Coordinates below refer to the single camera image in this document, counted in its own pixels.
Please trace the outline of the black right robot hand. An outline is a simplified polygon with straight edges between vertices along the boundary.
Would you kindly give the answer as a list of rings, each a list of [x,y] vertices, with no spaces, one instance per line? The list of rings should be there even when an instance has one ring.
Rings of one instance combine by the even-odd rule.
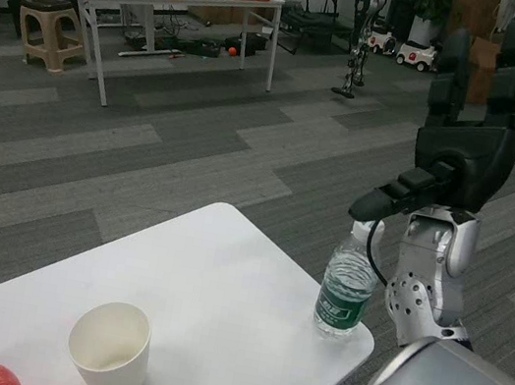
[[[515,165],[515,18],[496,54],[482,121],[461,121],[470,78],[466,29],[447,37],[418,129],[415,167],[352,203],[355,221],[383,220],[440,205],[478,212]]]

